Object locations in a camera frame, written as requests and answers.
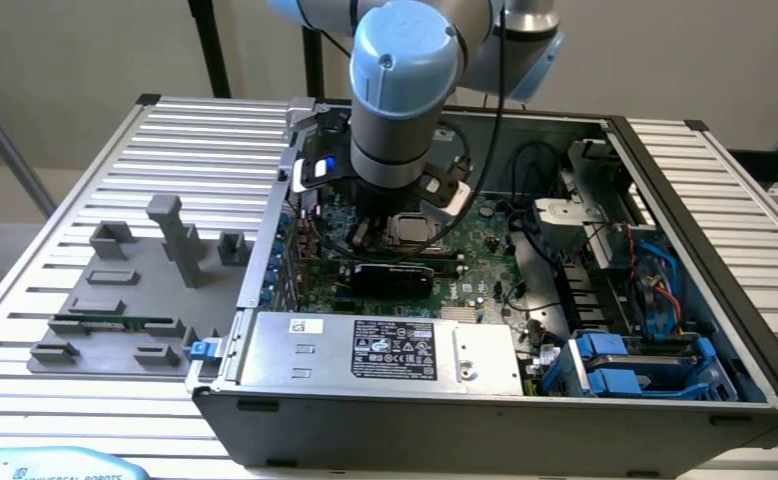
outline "warning label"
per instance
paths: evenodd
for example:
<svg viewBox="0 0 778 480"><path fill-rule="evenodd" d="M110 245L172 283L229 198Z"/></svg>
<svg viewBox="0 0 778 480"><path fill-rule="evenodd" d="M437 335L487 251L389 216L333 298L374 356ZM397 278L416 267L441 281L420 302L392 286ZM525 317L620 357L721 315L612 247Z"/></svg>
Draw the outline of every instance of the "warning label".
<svg viewBox="0 0 778 480"><path fill-rule="evenodd" d="M430 323L356 320L352 374L358 378L436 380Z"/></svg>

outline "green circuit board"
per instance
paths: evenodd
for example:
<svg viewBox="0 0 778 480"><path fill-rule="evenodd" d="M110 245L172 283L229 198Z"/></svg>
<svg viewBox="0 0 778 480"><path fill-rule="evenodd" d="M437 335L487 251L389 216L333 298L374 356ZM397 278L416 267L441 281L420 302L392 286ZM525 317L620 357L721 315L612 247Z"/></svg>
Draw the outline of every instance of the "green circuit board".
<svg viewBox="0 0 778 480"><path fill-rule="evenodd" d="M515 255L505 252L505 238L509 234L507 214L495 212L489 218L484 218L478 213L482 207L495 210L495 201L478 199L461 223L441 240L444 246L461 252L457 259L410 259L405 262L436 271L432 295L428 298L353 298L340 272L352 268L357 262L334 252L324 252L324 258L302 258L298 262L300 311L438 318L444 307L473 307L481 322L500 323L501 305L495 299L495 284L501 283L505 293L520 274ZM354 212L333 204L326 208L325 218L330 227L329 237L332 241L341 242L354 222ZM499 241L493 251L484 243L487 237Z"/></svg>

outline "gray 3d printed holder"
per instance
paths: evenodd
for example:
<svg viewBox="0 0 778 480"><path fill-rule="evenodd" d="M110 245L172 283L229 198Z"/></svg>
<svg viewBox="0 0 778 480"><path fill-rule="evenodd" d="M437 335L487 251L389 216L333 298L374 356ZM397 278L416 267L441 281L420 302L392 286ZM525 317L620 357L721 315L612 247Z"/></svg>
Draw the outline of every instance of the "gray 3d printed holder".
<svg viewBox="0 0 778 480"><path fill-rule="evenodd" d="M228 333L249 246L241 232L200 240L180 209L176 195L148 204L162 240L133 237L125 222L100 223L96 255L31 347L29 371L184 376L192 342Z"/></svg>

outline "sticker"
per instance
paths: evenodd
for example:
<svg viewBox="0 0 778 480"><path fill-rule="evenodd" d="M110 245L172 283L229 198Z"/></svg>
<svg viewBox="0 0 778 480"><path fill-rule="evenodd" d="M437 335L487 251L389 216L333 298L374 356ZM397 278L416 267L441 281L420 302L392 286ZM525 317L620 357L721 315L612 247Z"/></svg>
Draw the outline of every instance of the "sticker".
<svg viewBox="0 0 778 480"><path fill-rule="evenodd" d="M356 320L352 374L358 378L437 380L432 323Z"/></svg>
<svg viewBox="0 0 778 480"><path fill-rule="evenodd" d="M322 333L321 318L292 318L290 333Z"/></svg>

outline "white wall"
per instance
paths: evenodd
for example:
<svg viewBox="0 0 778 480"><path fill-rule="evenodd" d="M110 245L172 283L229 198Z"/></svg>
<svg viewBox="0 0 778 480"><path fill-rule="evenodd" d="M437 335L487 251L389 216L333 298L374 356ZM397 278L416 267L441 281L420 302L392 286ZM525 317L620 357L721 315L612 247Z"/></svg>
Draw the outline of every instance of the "white wall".
<svg viewBox="0 0 778 480"><path fill-rule="evenodd" d="M298 28L264 0L216 4L234 95L304 94ZM772 146L778 0L557 5L568 43L533 108L697 118L727 145ZM330 48L326 94L344 96ZM0 120L34 165L88 165L142 92L210 93L186 0L0 0Z"/></svg>

